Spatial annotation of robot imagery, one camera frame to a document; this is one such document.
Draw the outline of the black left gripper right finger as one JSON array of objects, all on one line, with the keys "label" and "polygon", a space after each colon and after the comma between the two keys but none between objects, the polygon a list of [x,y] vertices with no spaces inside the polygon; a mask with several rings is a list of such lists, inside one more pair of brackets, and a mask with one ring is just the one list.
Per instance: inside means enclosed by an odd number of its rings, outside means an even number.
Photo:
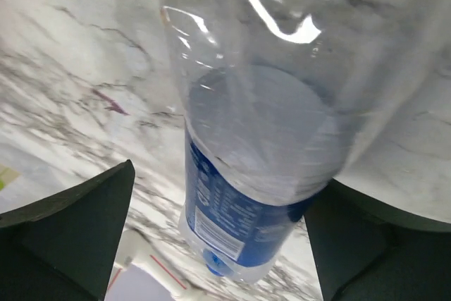
[{"label": "black left gripper right finger", "polygon": [[324,300],[449,300],[450,224],[330,182],[304,215]]}]

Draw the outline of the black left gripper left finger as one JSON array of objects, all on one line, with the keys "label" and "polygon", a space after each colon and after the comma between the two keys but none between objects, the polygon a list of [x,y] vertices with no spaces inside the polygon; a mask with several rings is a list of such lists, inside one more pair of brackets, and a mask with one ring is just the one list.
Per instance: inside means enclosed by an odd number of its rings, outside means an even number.
[{"label": "black left gripper left finger", "polygon": [[1,214],[2,300],[103,300],[135,182],[130,160]]}]

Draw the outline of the clear bottle blue label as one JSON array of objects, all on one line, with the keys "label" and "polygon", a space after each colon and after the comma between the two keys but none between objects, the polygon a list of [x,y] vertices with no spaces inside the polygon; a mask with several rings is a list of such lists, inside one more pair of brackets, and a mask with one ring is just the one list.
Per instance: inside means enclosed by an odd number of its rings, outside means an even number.
[{"label": "clear bottle blue label", "polygon": [[450,221],[450,0],[161,0],[185,236],[260,279],[329,183]]}]

